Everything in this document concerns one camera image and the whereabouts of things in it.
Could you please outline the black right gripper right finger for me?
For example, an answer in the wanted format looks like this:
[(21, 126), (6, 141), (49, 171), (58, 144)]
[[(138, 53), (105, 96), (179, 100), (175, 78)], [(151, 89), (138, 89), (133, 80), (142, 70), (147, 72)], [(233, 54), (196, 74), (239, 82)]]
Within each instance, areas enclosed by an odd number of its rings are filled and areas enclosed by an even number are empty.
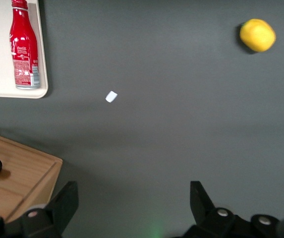
[(246, 221), (229, 209), (215, 207), (199, 181), (190, 183), (190, 208), (195, 220), (183, 238), (277, 238), (279, 220), (257, 214)]

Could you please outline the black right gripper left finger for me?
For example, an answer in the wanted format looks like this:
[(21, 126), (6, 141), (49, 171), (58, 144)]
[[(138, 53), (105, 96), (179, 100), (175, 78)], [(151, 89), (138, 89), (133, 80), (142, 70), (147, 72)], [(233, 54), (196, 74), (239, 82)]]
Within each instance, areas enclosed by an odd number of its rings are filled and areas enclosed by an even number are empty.
[(0, 238), (60, 238), (79, 206), (78, 184), (69, 181), (44, 208), (33, 208), (6, 223)]

